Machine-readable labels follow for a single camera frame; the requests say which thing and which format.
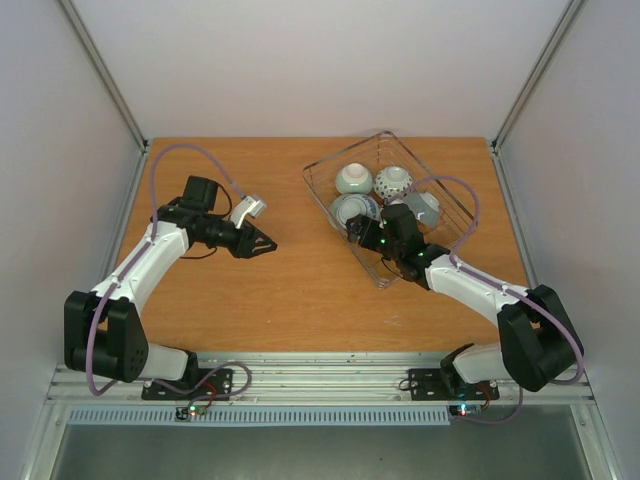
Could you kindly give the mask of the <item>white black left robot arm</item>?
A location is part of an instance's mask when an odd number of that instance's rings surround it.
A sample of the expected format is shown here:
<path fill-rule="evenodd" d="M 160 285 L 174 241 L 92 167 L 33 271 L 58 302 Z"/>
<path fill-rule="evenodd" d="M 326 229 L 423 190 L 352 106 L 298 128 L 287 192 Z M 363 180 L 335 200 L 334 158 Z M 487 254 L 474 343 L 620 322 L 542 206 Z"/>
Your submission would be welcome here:
<path fill-rule="evenodd" d="M 112 381 L 165 380 L 179 398 L 195 395 L 202 375 L 194 353 L 150 343 L 141 314 L 170 267 L 195 244 L 223 248 L 250 259 L 277 245 L 251 224 L 265 209 L 247 196 L 228 216 L 214 213 L 219 185 L 188 178 L 184 192 L 156 208 L 141 240 L 125 260 L 88 292 L 74 291 L 64 303 L 64 363 L 89 378 Z"/>

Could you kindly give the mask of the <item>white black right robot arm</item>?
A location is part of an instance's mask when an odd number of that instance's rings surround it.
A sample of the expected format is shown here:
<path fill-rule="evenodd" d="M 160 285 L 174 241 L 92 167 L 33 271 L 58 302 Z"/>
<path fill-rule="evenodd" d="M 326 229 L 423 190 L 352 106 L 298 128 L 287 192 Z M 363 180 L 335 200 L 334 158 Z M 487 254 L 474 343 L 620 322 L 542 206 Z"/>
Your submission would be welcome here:
<path fill-rule="evenodd" d="M 346 231 L 350 242 L 393 261 L 403 280 L 457 301 L 497 328 L 498 343 L 463 346 L 442 360 L 441 383 L 450 395 L 489 380 L 537 392 L 582 377 L 584 348 L 552 288 L 509 284 L 426 242 L 405 204 L 385 207 L 377 219 L 359 214 L 347 220 Z"/>

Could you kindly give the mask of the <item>pink patterned bowl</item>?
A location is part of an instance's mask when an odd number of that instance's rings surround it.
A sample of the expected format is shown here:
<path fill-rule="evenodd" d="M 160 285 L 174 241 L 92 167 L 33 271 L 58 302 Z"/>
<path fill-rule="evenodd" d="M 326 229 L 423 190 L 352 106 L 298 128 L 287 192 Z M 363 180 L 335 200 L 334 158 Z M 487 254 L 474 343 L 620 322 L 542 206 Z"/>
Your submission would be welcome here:
<path fill-rule="evenodd" d="M 406 169 L 389 166 L 377 173 L 373 183 L 373 191 L 382 200 L 388 200 L 412 184 L 413 177 Z"/>

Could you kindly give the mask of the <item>grey speckled bowl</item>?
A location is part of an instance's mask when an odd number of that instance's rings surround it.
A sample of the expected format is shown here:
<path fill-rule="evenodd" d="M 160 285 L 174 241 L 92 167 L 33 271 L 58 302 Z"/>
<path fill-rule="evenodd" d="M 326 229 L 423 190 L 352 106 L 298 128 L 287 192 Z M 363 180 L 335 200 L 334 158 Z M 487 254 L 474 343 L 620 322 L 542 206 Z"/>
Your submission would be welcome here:
<path fill-rule="evenodd" d="M 403 202 L 420 223 L 431 229 L 436 227 L 440 217 L 440 204 L 434 195 L 428 192 L 410 192 L 403 198 Z"/>

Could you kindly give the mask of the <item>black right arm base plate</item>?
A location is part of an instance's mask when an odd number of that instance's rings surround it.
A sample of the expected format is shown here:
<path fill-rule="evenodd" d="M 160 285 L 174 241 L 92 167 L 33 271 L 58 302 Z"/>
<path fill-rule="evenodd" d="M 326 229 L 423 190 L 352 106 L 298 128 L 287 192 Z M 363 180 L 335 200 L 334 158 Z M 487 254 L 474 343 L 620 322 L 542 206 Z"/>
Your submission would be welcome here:
<path fill-rule="evenodd" d="M 497 386 L 489 381 L 466 383 L 457 373 L 438 368 L 408 371 L 409 392 L 413 401 L 486 401 L 498 400 Z"/>

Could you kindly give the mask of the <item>blue floral white bowl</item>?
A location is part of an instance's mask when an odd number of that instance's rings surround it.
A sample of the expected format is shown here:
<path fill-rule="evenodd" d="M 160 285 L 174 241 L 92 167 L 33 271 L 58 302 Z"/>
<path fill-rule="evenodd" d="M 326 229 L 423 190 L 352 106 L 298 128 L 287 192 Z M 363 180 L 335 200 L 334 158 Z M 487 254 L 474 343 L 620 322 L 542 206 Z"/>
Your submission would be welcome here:
<path fill-rule="evenodd" d="M 336 198 L 330 206 L 330 212 L 337 220 L 338 225 L 345 228 L 346 222 L 358 215 L 379 220 L 381 209 L 371 196 L 354 193 L 343 194 Z"/>

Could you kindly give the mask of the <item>pale green bowl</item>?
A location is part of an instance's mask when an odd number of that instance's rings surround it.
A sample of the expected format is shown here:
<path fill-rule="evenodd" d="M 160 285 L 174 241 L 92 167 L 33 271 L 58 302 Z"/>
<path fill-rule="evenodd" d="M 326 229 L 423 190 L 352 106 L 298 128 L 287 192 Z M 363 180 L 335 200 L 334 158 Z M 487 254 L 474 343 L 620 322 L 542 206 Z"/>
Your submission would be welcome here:
<path fill-rule="evenodd" d="M 334 183 L 340 194 L 369 194 L 373 189 L 373 176 L 364 165 L 354 162 L 338 172 Z"/>

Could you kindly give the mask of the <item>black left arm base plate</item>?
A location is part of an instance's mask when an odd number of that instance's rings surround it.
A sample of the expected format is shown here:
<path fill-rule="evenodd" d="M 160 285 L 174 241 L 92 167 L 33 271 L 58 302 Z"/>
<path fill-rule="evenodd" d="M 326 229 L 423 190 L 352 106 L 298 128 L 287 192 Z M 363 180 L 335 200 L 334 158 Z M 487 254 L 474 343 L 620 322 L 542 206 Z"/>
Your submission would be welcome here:
<path fill-rule="evenodd" d="M 145 401 L 187 401 L 196 397 L 210 397 L 212 394 L 226 394 L 233 386 L 233 371 L 223 368 L 196 388 L 196 385 L 209 373 L 209 369 L 198 368 L 197 371 L 187 372 L 176 381 L 166 380 L 168 386 L 163 386 L 154 380 L 142 390 L 141 398 Z"/>

